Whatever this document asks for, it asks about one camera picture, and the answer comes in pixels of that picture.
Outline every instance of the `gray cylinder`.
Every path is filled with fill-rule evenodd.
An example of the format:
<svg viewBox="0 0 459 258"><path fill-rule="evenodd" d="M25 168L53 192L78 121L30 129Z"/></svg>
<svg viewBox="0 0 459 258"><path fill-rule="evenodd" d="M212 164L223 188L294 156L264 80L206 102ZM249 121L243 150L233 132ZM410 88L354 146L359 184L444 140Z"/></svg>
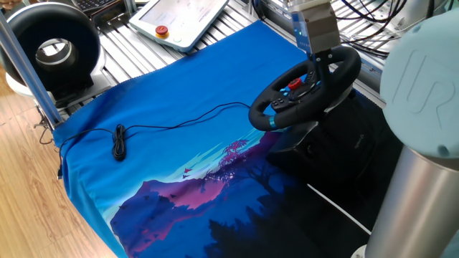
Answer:
<svg viewBox="0 0 459 258"><path fill-rule="evenodd" d="M459 229L459 173L435 161L404 147L365 258L440 257Z"/></svg>

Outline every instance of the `black steering wheel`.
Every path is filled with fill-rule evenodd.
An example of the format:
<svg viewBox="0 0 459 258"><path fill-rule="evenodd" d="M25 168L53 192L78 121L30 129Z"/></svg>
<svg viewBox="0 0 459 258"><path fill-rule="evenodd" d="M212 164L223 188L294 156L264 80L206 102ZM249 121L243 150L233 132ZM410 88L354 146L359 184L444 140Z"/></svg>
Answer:
<svg viewBox="0 0 459 258"><path fill-rule="evenodd" d="M351 86L360 73L359 53L350 47L332 49L324 58L317 60L316 66L310 60L297 64L261 92L249 111L253 127L271 131L315 120ZM330 73L328 65L338 62L341 64ZM305 82L299 79L303 75L307 75ZM291 91L283 91L287 85ZM268 105L276 112L274 116L264 114Z"/></svg>

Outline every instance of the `emergency stop button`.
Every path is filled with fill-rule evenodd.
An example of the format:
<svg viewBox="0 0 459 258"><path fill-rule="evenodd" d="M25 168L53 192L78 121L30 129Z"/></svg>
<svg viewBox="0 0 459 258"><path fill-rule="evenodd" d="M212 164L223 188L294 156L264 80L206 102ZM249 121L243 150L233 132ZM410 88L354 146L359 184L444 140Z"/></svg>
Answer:
<svg viewBox="0 0 459 258"><path fill-rule="evenodd" d="M156 27L156 36L160 39L165 39L169 36L169 30L166 26L157 26Z"/></svg>
<svg viewBox="0 0 459 258"><path fill-rule="evenodd" d="M296 89L298 89L298 87L300 87L302 84L303 84L303 81L301 80L301 78L296 78L296 79L294 79L293 81L291 81L291 82L288 84L288 88L289 88L290 90L296 90Z"/></svg>

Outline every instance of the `white cable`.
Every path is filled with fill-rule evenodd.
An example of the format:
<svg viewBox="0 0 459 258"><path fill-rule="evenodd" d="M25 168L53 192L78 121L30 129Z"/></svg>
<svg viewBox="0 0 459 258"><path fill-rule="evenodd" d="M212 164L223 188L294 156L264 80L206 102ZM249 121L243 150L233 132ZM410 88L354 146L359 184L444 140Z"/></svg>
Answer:
<svg viewBox="0 0 459 258"><path fill-rule="evenodd" d="M347 211L344 211L340 206L335 204L332 200L330 200L327 196L324 196L323 193L320 191L317 191L314 187L312 187L310 184L308 184L308 187L311 188L313 191L316 192L320 197L325 199L327 202L329 202L331 205L335 206L342 214L346 215L350 220L352 220L357 226L359 226L361 229L363 229L368 235L371 235L372 232L369 231L364 225L362 225L358 220L356 220L351 214L347 213Z"/></svg>

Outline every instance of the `printed graphic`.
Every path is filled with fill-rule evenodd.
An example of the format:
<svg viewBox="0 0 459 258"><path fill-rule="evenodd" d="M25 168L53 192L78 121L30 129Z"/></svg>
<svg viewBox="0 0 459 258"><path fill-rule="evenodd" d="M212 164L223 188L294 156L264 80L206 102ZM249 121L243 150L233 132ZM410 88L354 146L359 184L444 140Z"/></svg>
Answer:
<svg viewBox="0 0 459 258"><path fill-rule="evenodd" d="M265 160L279 137L265 133L252 146L236 140L203 178L187 179L197 171L185 168L183 181L143 182L110 221L128 256L272 257L280 252L285 257L303 252L305 236L286 219L285 195L295 196L294 180Z"/></svg>

